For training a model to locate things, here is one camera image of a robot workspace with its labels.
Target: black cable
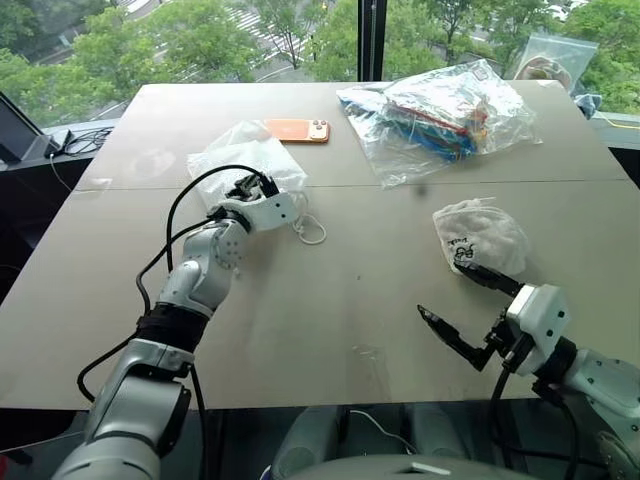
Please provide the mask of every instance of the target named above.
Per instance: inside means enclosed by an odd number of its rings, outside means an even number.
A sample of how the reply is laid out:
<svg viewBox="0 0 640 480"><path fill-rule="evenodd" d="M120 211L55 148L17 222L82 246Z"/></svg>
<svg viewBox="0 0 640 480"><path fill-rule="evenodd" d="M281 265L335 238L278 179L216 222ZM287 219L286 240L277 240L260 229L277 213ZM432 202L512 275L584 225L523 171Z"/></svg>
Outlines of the black cable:
<svg viewBox="0 0 640 480"><path fill-rule="evenodd" d="M563 403L560 410L567 419L567 422L569 422L569 428L571 431L571 459L569 460L569 465L567 465L567 470L564 473L564 480L573 480L576 476L578 461L580 459L580 435L578 433L576 419L573 417L569 407Z"/></svg>
<svg viewBox="0 0 640 480"><path fill-rule="evenodd" d="M137 335L137 330L132 333L131 335L129 335L125 340L123 340L122 342L120 342L118 345L116 345L115 347L113 347L111 350L109 350L108 352L104 353L103 355L100 355L98 358L96 358L93 362L91 362L89 365L87 365L86 367L84 367L82 370L80 370L80 373L78 374L78 378L76 379L76 383L78 384L78 389L80 390L80 393L82 393L82 395L84 395L84 398L86 398L87 400L89 400L90 402L94 402L94 400L96 399L96 397L93 396L93 394L87 389L86 385L84 384L84 377L87 376L87 374L93 370L94 368L96 368L98 365L100 365L102 362L104 362L106 359L112 357L113 355L115 355L117 352L119 352L120 350L122 350L127 343L129 343L130 340L133 340L135 338L135 336Z"/></svg>
<svg viewBox="0 0 640 480"><path fill-rule="evenodd" d="M208 480L209 478L209 438L207 435L207 420L205 418L206 410L204 406L204 397L202 396L202 388L200 388L200 380L196 372L196 366L191 365L191 380L193 381L193 389L196 392L196 402L198 404L198 415L200 417L200 435L202 436L202 453L200 457L200 480Z"/></svg>
<svg viewBox="0 0 640 480"><path fill-rule="evenodd" d="M504 392L504 387L507 384L507 380L509 380L509 375L511 375L511 372L509 372L509 370L507 370L506 368L503 368L502 372L500 373L500 377L498 377L498 381L496 382L496 386L493 388L493 393L489 402L489 436L491 438L494 438L493 426L495 425L496 438L498 440L498 442L495 443L497 443L502 452L502 461L504 462L504 466L506 468L512 469L513 461L511 460L509 449L505 447L504 432L502 430L502 424L500 423L500 419L498 417L498 402L502 397L502 393Z"/></svg>
<svg viewBox="0 0 640 480"><path fill-rule="evenodd" d="M490 403L489 404L489 422L490 422L490 435L491 435L491 441L493 443L495 443L498 447L501 448L503 455L504 455L504 451L508 450L510 452L513 453L517 453L519 455L523 455L526 457L538 457L538 458L546 458L548 460L558 460L558 461L562 461L562 462L569 462L570 466L571 464L573 464L574 462L577 464L581 464L581 465L588 465L590 467L594 467L594 468L600 468L602 470L607 470L607 466L602 463L602 462L596 462L594 460L588 459L588 458L584 458L584 457L580 457L579 456L579 450L577 450L576 452L574 452L574 449L572 447L571 450L571 455L565 455L565 454L561 454L561 453L555 453L555 452L547 452L544 450L530 450L530 449L526 449L526 448L520 448L520 447L516 447L514 445L509 445L505 440L504 437L502 436L501 433L498 433L498 435L494 435L493 434L493 428L492 428L492 422L495 422L497 429L501 429L501 424L500 424L500 419L497 416L497 407L498 407L498 400L500 400L500 397L502 396L502 392L504 391L504 387L506 384L506 379L509 378L509 374L508 371L505 374L506 370L503 370L502 374L500 375L500 378L498 378L498 382L496 382L496 387L494 388L494 395L495 395L495 400L494 400L494 396L492 395L491 397L491 401L493 402L493 406ZM578 445L578 440L577 440L577 435L578 435L578 430L577 430L577 426L575 423L575 419L573 419L573 416L571 415L571 412L568 411L568 407L566 407L566 405L564 406L567 409L567 412L564 412L564 415L567 416L570 415L571 416L571 420L570 424L571 424L571 428L572 428L572 442L575 443L576 445Z"/></svg>
<svg viewBox="0 0 640 480"><path fill-rule="evenodd" d="M196 185L198 185L198 183L200 183L202 180L204 180L205 178L213 175L214 173L218 173L218 172L222 172L224 170L246 170L247 172L251 172L254 175L258 175L260 178L262 179L266 179L265 175L261 172L259 172L258 170L251 168L251 167L247 167L246 165L222 165L221 167L216 167L213 168L205 173L203 173L202 175L200 175L199 177L197 177L195 180L193 180L189 185L187 185L184 190L182 190L178 196L176 197L176 199L173 201L173 204L171 205L171 208L169 209L169 215L167 217L167 232L166 232L166 244L170 245L171 244L171 230L173 228L173 217L176 213L176 209L178 208L178 205L180 204L180 201L185 197L185 195L187 193L189 193L191 191L191 189L193 187L195 187ZM167 249L167 268L169 269L169 271L173 270L173 252L171 251L171 248Z"/></svg>
<svg viewBox="0 0 640 480"><path fill-rule="evenodd" d="M63 153L65 155L69 155L74 157L76 155L80 155L82 153L91 153L99 150L104 142L106 142L107 137L113 131L113 127L104 127L98 128L96 130L91 130L89 132L83 133L82 135L78 135L75 138L72 138L67 142L63 147ZM72 150L71 147L77 144L84 143L78 150Z"/></svg>
<svg viewBox="0 0 640 480"><path fill-rule="evenodd" d="M194 230L198 227L201 227L202 225L210 222L210 219L205 219L202 220L198 223L194 223L193 225L191 225L190 227L187 228L183 228L182 230L180 230L178 233L176 233L173 237L171 237L171 242L166 245L164 247L162 247L162 249L158 252L158 254L153 257L153 259L147 264L146 267L144 267L142 269L142 271L140 273L138 273L138 275L136 275L136 286L138 287L138 291L140 292L140 295L142 295L142 301L144 302L144 313L147 314L151 311L151 300L149 299L149 294L147 293L147 289L145 288L144 284L142 283L142 277L145 275L145 273L147 273L149 270L151 270L156 263L158 263L160 261L160 259L162 258L162 256L165 254L165 252L167 251L167 249L170 248L171 245L173 245L173 243L178 240L181 236L183 236L184 234L190 232L191 230Z"/></svg>

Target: crosswalk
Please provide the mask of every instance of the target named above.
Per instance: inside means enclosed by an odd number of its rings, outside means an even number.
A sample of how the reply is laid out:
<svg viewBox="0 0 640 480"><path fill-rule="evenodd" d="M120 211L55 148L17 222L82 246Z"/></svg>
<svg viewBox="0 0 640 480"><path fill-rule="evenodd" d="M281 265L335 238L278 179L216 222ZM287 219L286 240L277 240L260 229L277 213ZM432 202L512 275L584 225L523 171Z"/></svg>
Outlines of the crosswalk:
<svg viewBox="0 0 640 480"><path fill-rule="evenodd" d="M236 8L226 7L225 10L229 14L229 17L232 21L236 22L236 25L240 30L245 30L250 33L252 36L257 37L259 40L266 42L271 48L265 60L269 60L270 58L275 57L279 53L279 49L283 51L288 51L289 46L287 41L277 35L269 35L260 31L258 28L260 22L260 16L253 12L247 12L245 10L240 10ZM299 38L293 39L293 48L297 52L298 48L300 52L304 50L304 46L307 43L307 39L300 40Z"/></svg>

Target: table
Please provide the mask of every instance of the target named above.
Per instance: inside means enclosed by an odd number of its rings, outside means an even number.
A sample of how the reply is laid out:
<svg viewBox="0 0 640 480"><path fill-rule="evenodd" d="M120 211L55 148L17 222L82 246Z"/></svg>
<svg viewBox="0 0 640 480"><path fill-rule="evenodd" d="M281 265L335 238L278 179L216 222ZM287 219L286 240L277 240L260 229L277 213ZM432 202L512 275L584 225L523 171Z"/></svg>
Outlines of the table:
<svg viewBox="0 0 640 480"><path fill-rule="evenodd" d="M76 373L140 314L133 279L160 248L166 211L187 182L178 160L251 117L331 122L328 145L289 147L310 174L312 210L328 238L305 246L284 228L252 238L196 352L209 408L488 398L499 362L477 373L415 308L423 303L479 343L508 303L450 272L432 226L433 211L473 197L495 196L529 236L520 278L565 289L574 318L566 335L637 364L638 190L566 94L515 85L543 118L543 145L387 191L341 117L340 84L144 87L0 309L0 406L86 408ZM292 96L309 102L294 105ZM163 124L169 118L179 133ZM175 228L203 213L188 196ZM162 270L149 275L151 292ZM92 391L109 367L91 376ZM515 378L506 396L529 396L530 385Z"/></svg>

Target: glass window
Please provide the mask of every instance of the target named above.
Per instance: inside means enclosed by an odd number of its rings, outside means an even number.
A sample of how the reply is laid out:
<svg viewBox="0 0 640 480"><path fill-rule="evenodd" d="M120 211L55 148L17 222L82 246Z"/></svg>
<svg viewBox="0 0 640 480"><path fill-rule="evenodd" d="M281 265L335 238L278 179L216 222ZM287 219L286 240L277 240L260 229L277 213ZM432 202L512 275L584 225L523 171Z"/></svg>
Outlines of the glass window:
<svg viewBox="0 0 640 480"><path fill-rule="evenodd" d="M47 127L117 118L147 83L355 79L356 16L357 0L2 0L0 90Z"/></svg>
<svg viewBox="0 0 640 480"><path fill-rule="evenodd" d="M638 0L388 0L383 79L485 58L640 114L639 31Z"/></svg>

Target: mask ear loop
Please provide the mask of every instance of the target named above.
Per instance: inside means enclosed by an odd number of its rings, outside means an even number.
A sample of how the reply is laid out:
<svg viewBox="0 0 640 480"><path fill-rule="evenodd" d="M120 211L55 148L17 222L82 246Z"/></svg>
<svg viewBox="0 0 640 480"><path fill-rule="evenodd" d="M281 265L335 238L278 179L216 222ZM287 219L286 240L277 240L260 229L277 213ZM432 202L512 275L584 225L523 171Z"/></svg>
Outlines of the mask ear loop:
<svg viewBox="0 0 640 480"><path fill-rule="evenodd" d="M300 210L300 216L296 219L295 222L293 222L291 224L291 228L293 228L293 231L298 234L298 238L305 245L319 245L319 244L321 244L322 242L324 242L327 239L327 230L324 228L324 225L322 225L320 223L320 221L316 217L314 217L313 215L308 213L308 210L309 210L309 198L307 197L307 194L304 193L304 192L294 192L294 193L292 193L292 196L294 198L294 202L296 200L299 200L298 203L301 204L301 208L299 209ZM320 232L321 232L320 238L318 238L316 240L309 240L308 238L305 238L305 236L304 236L304 232L305 232L304 223L305 223L305 221L311 221L311 222L315 223L316 227L318 229L320 229Z"/></svg>

